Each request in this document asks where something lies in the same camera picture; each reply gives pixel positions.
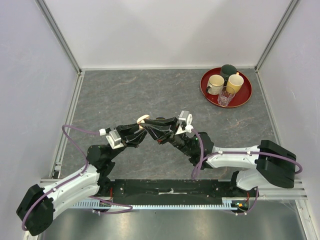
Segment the white earbud charging case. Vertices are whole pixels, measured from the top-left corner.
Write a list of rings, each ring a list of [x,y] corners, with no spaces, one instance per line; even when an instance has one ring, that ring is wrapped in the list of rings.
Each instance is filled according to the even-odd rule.
[[[145,114],[141,117],[139,117],[136,120],[136,123],[138,124],[139,129],[143,129],[143,127],[141,126],[142,123],[145,123],[145,120],[148,120],[150,118],[150,116],[148,114]]]

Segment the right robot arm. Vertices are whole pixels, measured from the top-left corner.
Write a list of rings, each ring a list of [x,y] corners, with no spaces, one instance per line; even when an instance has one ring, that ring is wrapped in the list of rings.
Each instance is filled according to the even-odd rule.
[[[270,140],[243,148],[215,146],[206,132],[195,130],[191,115],[185,118],[146,118],[138,121],[138,125],[160,145],[170,143],[188,156],[194,166],[193,180],[204,169],[239,168],[232,174],[229,184],[229,191],[235,197],[267,185],[292,189],[295,176],[302,171],[295,154]]]

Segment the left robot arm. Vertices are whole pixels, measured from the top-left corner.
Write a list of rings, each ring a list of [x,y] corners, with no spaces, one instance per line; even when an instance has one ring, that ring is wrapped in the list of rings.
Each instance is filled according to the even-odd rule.
[[[16,210],[23,231],[37,236],[77,202],[96,194],[106,196],[110,191],[108,175],[115,166],[113,159],[126,148],[137,148],[147,132],[134,123],[113,130],[102,128],[96,134],[106,137],[107,144],[92,145],[83,152],[83,167],[51,185],[34,184],[27,190]]]

